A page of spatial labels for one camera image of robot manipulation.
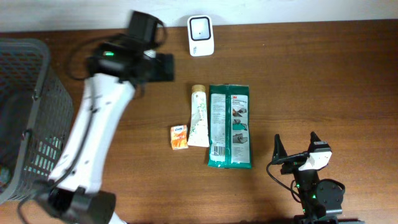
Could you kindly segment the green glove package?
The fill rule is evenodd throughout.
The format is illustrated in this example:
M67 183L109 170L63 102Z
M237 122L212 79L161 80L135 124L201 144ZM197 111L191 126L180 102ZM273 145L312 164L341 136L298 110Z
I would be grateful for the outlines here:
M251 169L249 87L211 85L210 149L208 166Z

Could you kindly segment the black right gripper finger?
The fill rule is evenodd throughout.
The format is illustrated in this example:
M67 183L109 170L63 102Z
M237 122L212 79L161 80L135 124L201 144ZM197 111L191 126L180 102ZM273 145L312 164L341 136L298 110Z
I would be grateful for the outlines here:
M317 134L312 131L310 133L310 145L308 147L309 152L315 152L322 146L322 140L317 136Z
M287 153L280 139L280 135L276 134L274 136L274 151L272 155L272 163L281 164L283 159L285 159L286 157Z

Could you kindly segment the white tube with cork cap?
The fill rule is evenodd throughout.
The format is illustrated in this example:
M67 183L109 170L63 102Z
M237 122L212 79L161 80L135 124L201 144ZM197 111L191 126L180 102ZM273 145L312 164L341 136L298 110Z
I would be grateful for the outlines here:
M207 100L204 85L192 86L191 122L188 145L209 147Z

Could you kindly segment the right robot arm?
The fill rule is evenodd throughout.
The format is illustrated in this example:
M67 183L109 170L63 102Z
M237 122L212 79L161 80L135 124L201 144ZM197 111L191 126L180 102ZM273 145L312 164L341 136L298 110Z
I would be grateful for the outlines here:
M303 214L293 217L294 223L362 223L361 220L340 220L341 204L346 187L333 179L320 179L318 171L325 168L332 155L330 145L322 141L315 132L310 133L310 144L306 151L288 155L280 135L274 136L272 160L266 166L272 180L287 189L294 200L301 204ZM281 166L282 175L292 174L294 180L287 186L269 171L270 166Z

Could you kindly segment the orange tissue pack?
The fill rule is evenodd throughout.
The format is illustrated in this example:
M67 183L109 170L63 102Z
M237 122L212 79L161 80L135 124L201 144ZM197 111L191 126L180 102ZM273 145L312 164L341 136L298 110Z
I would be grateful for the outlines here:
M170 144L173 150L188 149L186 125L171 127Z

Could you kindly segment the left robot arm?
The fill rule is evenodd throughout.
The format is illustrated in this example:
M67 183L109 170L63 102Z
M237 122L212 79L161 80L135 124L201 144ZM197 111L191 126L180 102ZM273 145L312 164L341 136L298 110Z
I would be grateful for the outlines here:
M47 180L28 195L64 223L120 223L116 196L101 189L104 163L119 120L149 82L174 79L174 57L159 54L167 28L157 17L134 11L127 31L102 38L86 60L81 105L70 137Z

